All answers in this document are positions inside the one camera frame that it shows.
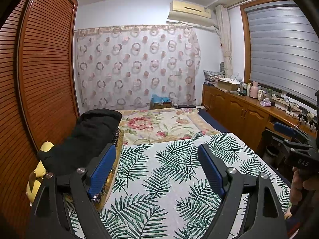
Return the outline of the wooden sideboard cabinet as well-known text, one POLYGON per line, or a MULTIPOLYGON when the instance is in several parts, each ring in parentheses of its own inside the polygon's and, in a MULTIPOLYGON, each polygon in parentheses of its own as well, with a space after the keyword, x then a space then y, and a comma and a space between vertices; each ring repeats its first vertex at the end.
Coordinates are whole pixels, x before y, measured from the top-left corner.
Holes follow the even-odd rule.
POLYGON ((290 127, 297 125, 313 138, 316 137, 316 132, 311 132, 308 124, 301 125, 298 118, 283 110, 275 106, 263 107, 256 99, 224 92, 214 86, 203 85, 202 104, 219 124, 255 152, 262 140, 262 132, 266 129, 273 131, 276 122, 290 127))

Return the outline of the cream tied side curtain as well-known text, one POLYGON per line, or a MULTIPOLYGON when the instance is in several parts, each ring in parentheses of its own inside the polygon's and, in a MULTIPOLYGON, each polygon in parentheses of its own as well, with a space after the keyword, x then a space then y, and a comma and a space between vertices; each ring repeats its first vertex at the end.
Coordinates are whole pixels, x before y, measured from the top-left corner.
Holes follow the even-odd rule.
POLYGON ((224 72, 226 77, 233 75, 231 28, 228 9, 222 5, 215 7, 217 24, 224 58, 224 72))

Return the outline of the folded dark patterned garment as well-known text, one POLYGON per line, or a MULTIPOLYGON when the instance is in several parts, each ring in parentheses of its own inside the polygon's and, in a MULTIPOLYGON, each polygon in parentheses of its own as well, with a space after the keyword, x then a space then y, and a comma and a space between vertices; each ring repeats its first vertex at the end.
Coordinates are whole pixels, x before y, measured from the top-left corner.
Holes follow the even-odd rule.
MULTIPOLYGON (((120 129, 118 128, 117 131, 116 131, 116 134, 115 134, 115 137, 113 138, 112 140, 112 144, 115 145, 115 148, 117 148, 117 142, 118 142, 118 139, 120 137, 120 129)), ((105 187, 106 187, 106 182, 104 183, 103 187, 102 187, 102 190, 94 196, 94 201, 97 202, 97 203, 100 203, 101 201, 101 198, 104 194, 104 191, 105 191, 105 187)))

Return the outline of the brown louvered wardrobe door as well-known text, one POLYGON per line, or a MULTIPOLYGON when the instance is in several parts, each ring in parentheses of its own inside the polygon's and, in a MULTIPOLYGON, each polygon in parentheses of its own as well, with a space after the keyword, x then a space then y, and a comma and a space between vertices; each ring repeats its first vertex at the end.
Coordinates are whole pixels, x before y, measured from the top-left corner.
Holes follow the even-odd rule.
POLYGON ((1 238, 24 238, 37 152, 79 116, 73 33, 77 0, 1 0, 1 238))

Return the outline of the floral bed cover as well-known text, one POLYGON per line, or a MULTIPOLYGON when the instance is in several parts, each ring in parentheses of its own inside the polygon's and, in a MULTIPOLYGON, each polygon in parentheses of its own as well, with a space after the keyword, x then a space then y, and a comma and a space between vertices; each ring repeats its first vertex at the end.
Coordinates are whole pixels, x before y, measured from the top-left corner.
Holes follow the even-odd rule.
POLYGON ((125 145, 153 144, 218 134, 197 108, 121 110, 125 145))

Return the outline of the black t-shirt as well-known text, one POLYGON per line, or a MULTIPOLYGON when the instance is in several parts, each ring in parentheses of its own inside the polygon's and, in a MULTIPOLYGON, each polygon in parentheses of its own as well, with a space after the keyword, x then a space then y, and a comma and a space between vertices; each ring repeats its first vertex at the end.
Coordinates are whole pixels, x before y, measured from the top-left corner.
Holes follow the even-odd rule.
POLYGON ((100 155, 116 136, 122 114, 108 109, 94 109, 83 113, 71 135, 49 151, 39 151, 44 168, 55 175, 67 175, 86 167, 100 155))

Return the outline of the open cardboard box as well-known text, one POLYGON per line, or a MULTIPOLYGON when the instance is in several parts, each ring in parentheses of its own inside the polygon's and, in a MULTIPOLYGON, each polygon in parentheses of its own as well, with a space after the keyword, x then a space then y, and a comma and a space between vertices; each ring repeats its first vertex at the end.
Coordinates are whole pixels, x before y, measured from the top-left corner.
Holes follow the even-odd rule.
POLYGON ((241 82, 237 80, 232 80, 230 78, 219 78, 217 79, 217 87, 225 91, 237 91, 241 82))

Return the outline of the pink thermos bottle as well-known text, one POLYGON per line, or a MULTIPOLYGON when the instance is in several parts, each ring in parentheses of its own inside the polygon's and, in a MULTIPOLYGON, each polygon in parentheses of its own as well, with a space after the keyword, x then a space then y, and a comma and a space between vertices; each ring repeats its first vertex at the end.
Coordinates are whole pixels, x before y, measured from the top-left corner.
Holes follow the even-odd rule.
POLYGON ((253 81, 250 84, 250 91, 249 91, 249 96, 251 98, 257 99, 258 98, 258 82, 253 81))

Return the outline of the cardboard box blue contents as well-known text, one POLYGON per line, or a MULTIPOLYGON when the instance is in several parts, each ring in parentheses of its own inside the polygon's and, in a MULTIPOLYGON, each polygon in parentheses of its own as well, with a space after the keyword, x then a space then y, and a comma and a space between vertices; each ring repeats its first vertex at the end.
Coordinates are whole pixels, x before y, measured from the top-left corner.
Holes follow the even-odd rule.
POLYGON ((172 103, 169 97, 160 97, 156 94, 153 94, 151 96, 151 101, 150 101, 151 110, 166 109, 171 107, 172 107, 172 103))

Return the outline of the folded mustard yellow garment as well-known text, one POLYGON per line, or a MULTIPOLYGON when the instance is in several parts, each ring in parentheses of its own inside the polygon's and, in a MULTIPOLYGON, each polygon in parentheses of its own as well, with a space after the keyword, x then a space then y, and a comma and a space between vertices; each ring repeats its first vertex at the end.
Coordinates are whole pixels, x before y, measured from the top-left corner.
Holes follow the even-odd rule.
POLYGON ((116 174, 118 172, 119 160, 121 157, 121 151, 123 148, 123 141, 124 141, 124 131, 121 129, 120 129, 120 131, 121 131, 120 137, 118 139, 117 148, 116 148, 116 157, 115 157, 115 160, 114 160, 112 167, 110 168, 110 171, 108 171, 108 176, 107 176, 106 180, 104 181, 104 183, 106 182, 104 194, 101 198, 100 203, 97 203, 94 201, 94 206, 97 209, 97 211, 100 211, 103 209, 104 205, 106 204, 106 202, 108 201, 108 199, 111 195, 111 190, 112 190, 114 183, 115 183, 115 178, 116 178, 116 174))

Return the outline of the palm leaf print blanket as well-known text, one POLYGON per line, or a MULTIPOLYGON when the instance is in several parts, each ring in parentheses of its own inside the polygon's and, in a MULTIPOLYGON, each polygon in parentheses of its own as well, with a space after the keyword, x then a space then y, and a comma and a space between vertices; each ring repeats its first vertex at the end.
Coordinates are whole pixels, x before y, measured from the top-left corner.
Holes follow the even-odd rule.
POLYGON ((242 174, 268 175, 283 211, 290 188, 232 133, 124 146, 111 194, 98 216, 112 238, 200 238, 221 198, 198 160, 206 144, 213 155, 242 174))

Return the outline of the yellow plush pillow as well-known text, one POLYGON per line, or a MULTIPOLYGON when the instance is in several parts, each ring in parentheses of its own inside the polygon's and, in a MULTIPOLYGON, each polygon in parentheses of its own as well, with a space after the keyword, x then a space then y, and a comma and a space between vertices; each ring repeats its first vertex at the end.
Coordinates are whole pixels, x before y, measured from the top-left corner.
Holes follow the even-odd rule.
POLYGON ((26 188, 26 196, 29 199, 30 206, 33 205, 33 202, 36 198, 36 194, 40 188, 40 185, 43 182, 43 178, 46 175, 47 171, 40 161, 37 167, 30 173, 26 188))

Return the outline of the pink tissue pack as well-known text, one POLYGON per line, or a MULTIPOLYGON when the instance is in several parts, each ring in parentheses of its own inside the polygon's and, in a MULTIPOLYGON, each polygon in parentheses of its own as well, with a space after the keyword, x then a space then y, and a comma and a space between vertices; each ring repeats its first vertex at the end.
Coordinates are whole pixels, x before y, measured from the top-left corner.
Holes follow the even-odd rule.
POLYGON ((271 107, 271 101, 269 98, 265 98, 260 101, 260 105, 263 107, 271 107))

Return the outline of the beige wall air conditioner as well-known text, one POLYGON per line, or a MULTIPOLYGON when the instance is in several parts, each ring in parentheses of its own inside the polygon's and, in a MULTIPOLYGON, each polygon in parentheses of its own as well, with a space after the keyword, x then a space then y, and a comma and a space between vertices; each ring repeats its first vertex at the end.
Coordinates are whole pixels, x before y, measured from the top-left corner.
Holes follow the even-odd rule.
POLYGON ((217 20, 212 18, 210 9, 182 1, 172 1, 170 3, 168 19, 218 28, 217 20))

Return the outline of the grey window roller blind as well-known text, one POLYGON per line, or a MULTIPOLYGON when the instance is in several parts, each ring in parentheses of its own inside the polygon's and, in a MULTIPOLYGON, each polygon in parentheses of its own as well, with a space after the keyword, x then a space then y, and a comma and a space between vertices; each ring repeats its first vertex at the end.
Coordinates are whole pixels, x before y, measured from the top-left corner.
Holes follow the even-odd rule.
POLYGON ((316 104, 318 36, 290 1, 245 8, 248 16, 251 80, 316 104))

